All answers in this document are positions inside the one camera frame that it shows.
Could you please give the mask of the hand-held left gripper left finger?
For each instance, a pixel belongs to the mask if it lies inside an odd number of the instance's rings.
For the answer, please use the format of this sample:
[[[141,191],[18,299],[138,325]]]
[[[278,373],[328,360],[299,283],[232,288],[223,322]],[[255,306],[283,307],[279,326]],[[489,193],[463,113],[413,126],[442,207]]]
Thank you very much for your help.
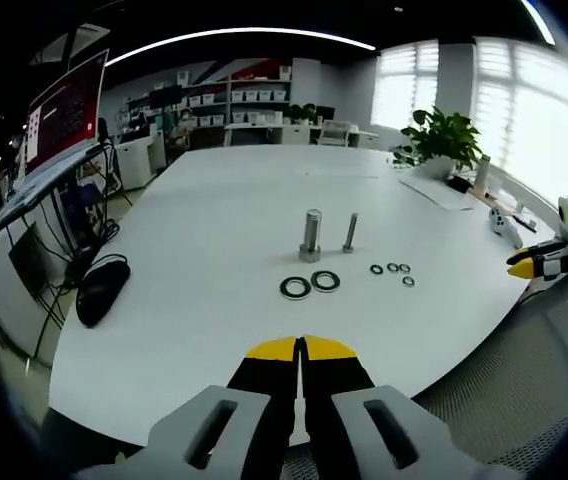
[[[250,349],[226,386],[211,385],[156,422],[131,457],[79,479],[276,479],[295,423],[297,339]]]

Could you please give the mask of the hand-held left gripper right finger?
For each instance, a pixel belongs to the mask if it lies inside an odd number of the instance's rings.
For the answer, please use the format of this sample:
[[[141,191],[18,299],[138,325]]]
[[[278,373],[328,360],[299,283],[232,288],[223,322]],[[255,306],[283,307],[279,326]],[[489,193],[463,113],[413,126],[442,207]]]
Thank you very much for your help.
[[[516,479],[460,450],[448,425],[397,389],[377,386],[343,343],[300,340],[305,428],[323,479]]]

